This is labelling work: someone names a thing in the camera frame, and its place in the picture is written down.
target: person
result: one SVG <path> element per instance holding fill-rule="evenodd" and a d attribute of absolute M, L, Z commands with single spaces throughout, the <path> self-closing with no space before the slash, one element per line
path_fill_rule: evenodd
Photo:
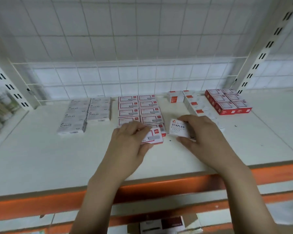
<path fill-rule="evenodd" d="M 177 137 L 201 162 L 213 168 L 224 180 L 235 233 L 278 233 L 257 189 L 250 169 L 230 147 L 216 124 L 208 117 L 184 115 L 197 141 Z M 107 233 L 113 200 L 121 183 L 142 163 L 152 144 L 142 144 L 150 127 L 139 122 L 125 123 L 112 133 L 106 154 L 90 178 L 82 206 L 70 234 Z"/>

